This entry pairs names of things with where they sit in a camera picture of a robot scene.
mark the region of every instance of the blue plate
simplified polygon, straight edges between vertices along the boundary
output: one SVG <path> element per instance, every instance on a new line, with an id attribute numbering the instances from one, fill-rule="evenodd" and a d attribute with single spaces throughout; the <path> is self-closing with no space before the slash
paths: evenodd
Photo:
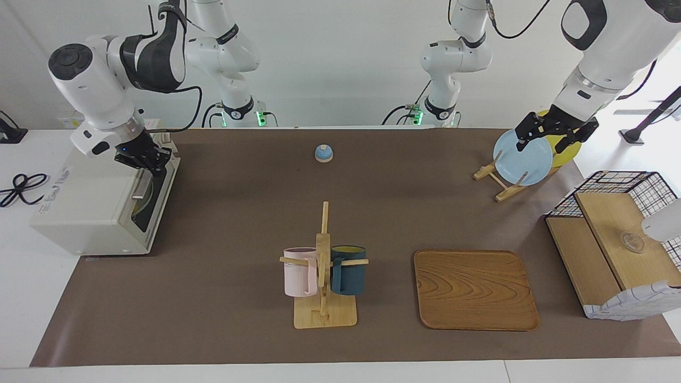
<path id="1" fill-rule="evenodd" d="M 504 133 L 496 141 L 492 159 L 496 158 L 499 151 L 501 157 L 496 162 L 496 170 L 506 181 L 516 184 L 525 172 L 527 177 L 520 183 L 521 186 L 534 185 L 543 180 L 551 171 L 553 164 L 553 152 L 551 144 L 546 138 L 531 140 L 522 152 L 516 148 L 518 137 L 516 131 L 511 129 Z"/>

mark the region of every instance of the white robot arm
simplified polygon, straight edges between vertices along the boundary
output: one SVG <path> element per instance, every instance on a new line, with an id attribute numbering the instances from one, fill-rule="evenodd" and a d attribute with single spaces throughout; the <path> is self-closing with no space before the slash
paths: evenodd
<path id="1" fill-rule="evenodd" d="M 182 84 L 187 24 L 181 5 L 181 0 L 158 5 L 162 28 L 152 35 L 90 37 L 50 56 L 52 80 L 85 116 L 71 136 L 84 154 L 94 157 L 114 147 L 116 161 L 162 173 L 170 150 L 152 141 L 125 89 L 171 93 Z"/>
<path id="2" fill-rule="evenodd" d="M 584 58 L 546 116 L 531 112 L 516 127 L 519 151 L 549 134 L 566 135 L 556 145 L 557 153 L 586 142 L 598 127 L 596 112 L 681 32 L 681 0 L 572 0 L 561 26 Z"/>
<path id="3" fill-rule="evenodd" d="M 190 40 L 187 61 L 209 75 L 222 97 L 223 116 L 230 127 L 263 125 L 259 112 L 264 104 L 249 90 L 241 73 L 260 65 L 260 54 L 253 42 L 240 33 L 226 0 L 191 0 L 197 22 L 212 37 Z"/>
<path id="4" fill-rule="evenodd" d="M 461 84 L 452 76 L 484 70 L 492 61 L 492 51 L 484 43 L 485 0 L 457 0 L 451 20 L 460 38 L 432 43 L 422 53 L 421 66 L 432 82 L 420 108 L 424 111 L 423 123 L 429 125 L 446 126 L 454 115 Z"/>

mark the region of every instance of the wooden mug tree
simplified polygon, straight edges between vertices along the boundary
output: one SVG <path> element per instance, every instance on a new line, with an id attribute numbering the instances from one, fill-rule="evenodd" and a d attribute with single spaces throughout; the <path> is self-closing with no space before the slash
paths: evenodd
<path id="1" fill-rule="evenodd" d="M 353 295 L 339 295 L 331 291 L 331 234 L 328 233 L 329 202 L 324 201 L 321 232 L 317 233 L 317 285 L 319 294 L 296 297 L 294 326 L 303 328 L 345 327 L 357 324 L 357 303 Z M 308 266 L 306 260 L 280 257 L 280 262 Z M 342 266 L 368 264 L 368 259 L 344 260 Z"/>

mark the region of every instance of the wooden board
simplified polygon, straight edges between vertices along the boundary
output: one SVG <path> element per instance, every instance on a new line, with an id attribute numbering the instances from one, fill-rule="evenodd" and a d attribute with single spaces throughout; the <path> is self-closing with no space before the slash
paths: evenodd
<path id="1" fill-rule="evenodd" d="M 629 251 L 622 243 L 624 230 L 643 235 L 639 223 L 644 216 L 628 194 L 578 193 L 584 212 L 601 250 L 623 290 L 658 281 L 681 286 L 681 273 L 661 244 L 646 241 L 642 254 Z"/>
<path id="2" fill-rule="evenodd" d="M 586 219 L 553 217 L 546 224 L 583 305 L 602 305 L 622 291 Z"/>
<path id="3" fill-rule="evenodd" d="M 328 315 L 321 316 L 319 295 L 295 298 L 294 327 L 304 328 L 344 327 L 357 324 L 357 304 L 352 295 L 338 295 L 330 289 L 326 295 Z"/>
<path id="4" fill-rule="evenodd" d="M 421 321 L 429 328 L 529 331 L 539 326 L 525 269 L 510 251 L 419 250 Z"/>

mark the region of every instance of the black cord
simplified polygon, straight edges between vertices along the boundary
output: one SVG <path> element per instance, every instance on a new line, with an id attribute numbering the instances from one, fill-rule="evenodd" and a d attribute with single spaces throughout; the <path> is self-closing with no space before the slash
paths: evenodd
<path id="1" fill-rule="evenodd" d="M 15 122 L 7 113 L 5 113 L 5 112 L 2 111 L 2 110 L 0 110 L 0 113 L 4 114 L 5 117 L 9 118 L 10 121 L 14 124 L 14 126 L 15 126 L 17 129 L 19 129 L 19 125 L 17 125 L 17 123 L 16 123 L 16 122 Z"/>
<path id="2" fill-rule="evenodd" d="M 390 118 L 390 116 L 395 114 L 395 112 L 397 112 L 398 110 L 402 110 L 402 109 L 407 109 L 407 106 L 402 105 L 402 106 L 398 106 L 397 108 L 391 110 L 390 113 L 388 113 L 387 116 L 385 116 L 385 119 L 383 120 L 381 125 L 385 125 L 385 123 L 387 123 L 387 120 Z"/>
<path id="3" fill-rule="evenodd" d="M 147 4 L 146 9 L 149 11 L 149 23 L 151 24 L 151 35 L 154 36 L 154 35 L 156 35 L 156 31 L 154 30 L 154 16 L 151 14 L 151 5 Z"/>
<path id="4" fill-rule="evenodd" d="M 189 20 L 189 18 L 187 18 L 187 22 L 188 22 L 189 24 L 193 25 L 196 29 L 198 29 L 198 30 L 201 31 L 201 32 L 205 32 L 205 31 L 206 31 L 205 29 L 203 29 L 203 28 L 199 27 L 198 25 L 194 24 L 194 22 L 193 22 L 192 20 Z"/>
<path id="5" fill-rule="evenodd" d="M 212 118 L 215 116 L 222 117 L 222 113 L 213 113 L 210 115 L 210 118 L 208 119 L 208 127 L 212 127 Z"/>
<path id="6" fill-rule="evenodd" d="M 535 23 L 535 21 L 537 20 L 537 18 L 539 17 L 539 15 L 544 11 L 544 8 L 546 8 L 546 6 L 549 5 L 549 3 L 551 2 L 551 0 L 546 0 L 546 2 L 544 3 L 544 5 L 542 5 L 541 8 L 539 8 L 539 11 L 537 12 L 537 14 L 535 14 L 535 17 L 533 17 L 532 20 L 530 20 L 530 23 L 527 24 L 527 25 L 525 26 L 525 28 L 522 29 L 522 31 L 518 32 L 517 34 L 515 34 L 515 35 L 513 35 L 513 36 L 507 36 L 507 35 L 501 33 L 501 31 L 499 31 L 499 29 L 496 27 L 496 16 L 494 15 L 494 6 L 492 5 L 492 0 L 485 0 L 485 2 L 487 3 L 487 13 L 488 13 L 488 15 L 490 16 L 490 21 L 492 21 L 492 26 L 494 27 L 494 30 L 496 31 L 496 33 L 497 33 L 499 36 L 501 36 L 501 37 L 503 37 L 503 38 L 505 38 L 505 39 L 509 39 L 509 40 L 510 40 L 510 39 L 515 39 L 516 37 L 521 36 L 521 35 L 522 35 L 523 33 L 525 33 L 528 29 L 530 29 L 530 27 L 532 26 L 532 24 Z"/>
<path id="7" fill-rule="evenodd" d="M 656 123 L 661 123 L 662 121 L 664 121 L 664 120 L 670 118 L 670 116 L 673 115 L 674 113 L 676 113 L 676 111 L 679 110 L 679 108 L 681 108 L 681 104 L 679 104 L 679 106 L 677 106 L 676 109 L 672 110 L 671 113 L 667 114 L 667 115 L 664 116 L 662 119 L 659 119 L 659 120 L 657 120 L 657 121 L 655 121 L 655 122 L 653 122 L 653 123 L 650 123 L 650 124 L 651 124 L 651 125 L 654 125 L 654 124 L 656 124 Z"/>
<path id="8" fill-rule="evenodd" d="M 620 100 L 622 100 L 622 99 L 628 99 L 628 98 L 630 98 L 631 96 L 633 96 L 633 95 L 635 95 L 636 93 L 638 93 L 638 91 L 640 91 L 641 88 L 643 88 L 643 86 L 646 84 L 646 82 L 648 82 L 648 79 L 650 78 L 650 75 L 652 74 L 652 71 L 655 69 L 655 65 L 656 65 L 656 64 L 657 64 L 657 59 L 655 59 L 655 61 L 653 61 L 653 62 L 650 64 L 650 69 L 648 70 L 648 74 L 646 74 L 646 78 L 643 79 L 643 82 L 639 85 L 638 88 L 636 88 L 635 91 L 631 92 L 631 93 L 628 94 L 628 95 L 623 95 L 623 96 L 617 97 L 617 100 L 616 100 L 616 101 L 620 101 Z"/>
<path id="9" fill-rule="evenodd" d="M 414 104 L 416 104 L 416 105 L 419 104 L 419 101 L 421 101 L 421 97 L 424 96 L 424 93 L 426 92 L 426 89 L 428 89 L 428 87 L 430 86 L 430 83 L 432 83 L 432 80 L 429 80 L 429 81 L 428 81 L 428 84 L 426 84 L 426 87 L 424 88 L 424 90 L 423 90 L 423 91 L 421 92 L 421 94 L 419 95 L 419 98 L 416 99 L 416 102 L 414 102 Z"/>
<path id="10" fill-rule="evenodd" d="M 196 104 L 196 111 L 194 112 L 194 117 L 192 117 L 191 121 L 187 124 L 187 126 L 185 126 L 182 129 L 152 129 L 152 130 L 148 130 L 148 132 L 149 133 L 178 133 L 178 132 L 184 132 L 185 130 L 189 129 L 191 127 L 191 124 L 193 124 L 194 121 L 196 121 L 196 117 L 199 116 L 199 111 L 201 110 L 201 101 L 204 99 L 203 89 L 201 89 L 201 87 L 199 87 L 198 85 L 195 85 L 193 87 L 176 89 L 172 92 L 168 92 L 168 93 L 182 93 L 182 92 L 186 92 L 186 91 L 192 91 L 194 89 L 197 89 L 199 91 L 199 101 Z"/>
<path id="11" fill-rule="evenodd" d="M 31 183 L 33 179 L 39 179 L 38 181 Z M 9 193 L 5 198 L 3 198 L 2 201 L 0 201 L 0 207 L 7 207 L 11 205 L 14 200 L 19 197 L 25 204 L 27 205 L 34 205 L 40 202 L 40 200 L 43 199 L 44 196 L 41 196 L 35 201 L 28 201 L 24 197 L 24 192 L 28 190 L 35 189 L 36 187 L 42 186 L 48 179 L 48 175 L 44 173 L 38 173 L 34 174 L 30 177 L 27 175 L 20 173 L 14 176 L 14 179 L 12 179 L 12 185 L 14 185 L 13 188 L 11 189 L 5 189 L 5 190 L 0 190 L 0 194 L 5 194 Z"/>
<path id="12" fill-rule="evenodd" d="M 276 127 L 279 127 L 279 121 L 277 121 L 277 119 L 276 119 L 276 114 L 274 114 L 272 112 L 265 112 L 265 113 L 263 113 L 263 115 L 274 117 L 274 123 L 276 123 Z"/>
<path id="13" fill-rule="evenodd" d="M 400 121 L 402 121 L 402 119 L 405 119 L 405 121 L 402 123 L 402 125 L 406 125 L 406 124 L 407 124 L 407 121 L 409 120 L 410 117 L 413 118 L 413 117 L 414 117 L 413 114 L 405 114 L 404 116 L 400 117 L 400 118 L 397 120 L 397 124 L 396 124 L 396 125 L 400 125 Z"/>
<path id="14" fill-rule="evenodd" d="M 208 119 L 208 113 L 210 113 L 210 111 L 213 108 L 217 108 L 217 104 L 213 104 L 213 105 L 206 108 L 206 112 L 204 113 L 204 119 L 201 121 L 201 127 L 206 127 L 206 120 Z"/>

